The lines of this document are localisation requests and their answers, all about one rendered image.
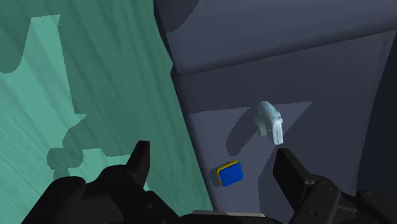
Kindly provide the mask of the pale blue white figure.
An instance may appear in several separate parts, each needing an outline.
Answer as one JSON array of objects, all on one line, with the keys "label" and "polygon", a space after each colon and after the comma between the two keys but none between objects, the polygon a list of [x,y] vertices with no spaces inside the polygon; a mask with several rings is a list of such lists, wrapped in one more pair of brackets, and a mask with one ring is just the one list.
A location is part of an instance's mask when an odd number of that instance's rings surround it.
[{"label": "pale blue white figure", "polygon": [[256,107],[258,115],[254,118],[256,131],[260,137],[268,137],[274,145],[283,141],[282,117],[268,101],[262,101]]}]

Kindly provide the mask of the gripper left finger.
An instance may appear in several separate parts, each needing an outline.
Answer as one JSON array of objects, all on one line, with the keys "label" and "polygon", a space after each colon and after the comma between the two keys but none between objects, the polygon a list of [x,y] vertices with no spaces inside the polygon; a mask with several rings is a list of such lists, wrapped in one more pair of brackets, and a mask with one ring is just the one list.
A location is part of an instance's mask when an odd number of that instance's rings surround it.
[{"label": "gripper left finger", "polygon": [[112,165],[92,182],[69,176],[53,181],[21,224],[179,224],[179,216],[143,186],[150,142],[139,141],[125,165]]}]

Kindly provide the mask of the blue and yellow block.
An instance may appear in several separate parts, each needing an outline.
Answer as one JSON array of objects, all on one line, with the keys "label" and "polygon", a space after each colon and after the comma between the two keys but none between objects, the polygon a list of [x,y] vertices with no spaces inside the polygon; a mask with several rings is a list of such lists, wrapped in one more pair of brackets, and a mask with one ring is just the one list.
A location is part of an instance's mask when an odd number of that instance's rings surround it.
[{"label": "blue and yellow block", "polygon": [[221,186],[230,186],[243,179],[242,166],[238,160],[233,160],[226,164],[219,166],[216,169],[216,174]]}]

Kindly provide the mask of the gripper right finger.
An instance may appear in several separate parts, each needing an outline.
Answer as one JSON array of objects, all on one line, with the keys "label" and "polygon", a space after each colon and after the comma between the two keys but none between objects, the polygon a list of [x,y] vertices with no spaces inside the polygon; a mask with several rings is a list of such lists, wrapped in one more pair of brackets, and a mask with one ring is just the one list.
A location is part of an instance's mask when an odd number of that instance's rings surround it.
[{"label": "gripper right finger", "polygon": [[344,193],[311,174],[291,150],[279,148],[273,175],[294,214],[288,224],[397,224],[397,205],[373,191]]}]

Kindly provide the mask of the dark grey blue sofa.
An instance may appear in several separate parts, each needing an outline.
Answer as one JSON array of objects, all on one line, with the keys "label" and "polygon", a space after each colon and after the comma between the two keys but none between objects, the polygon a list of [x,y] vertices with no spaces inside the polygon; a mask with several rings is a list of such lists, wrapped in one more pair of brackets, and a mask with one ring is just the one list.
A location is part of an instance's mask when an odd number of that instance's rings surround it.
[{"label": "dark grey blue sofa", "polygon": [[[397,0],[154,0],[171,77],[215,209],[288,222],[260,137],[262,101],[283,146],[342,191],[397,203]],[[243,179],[219,183],[238,160]]]}]

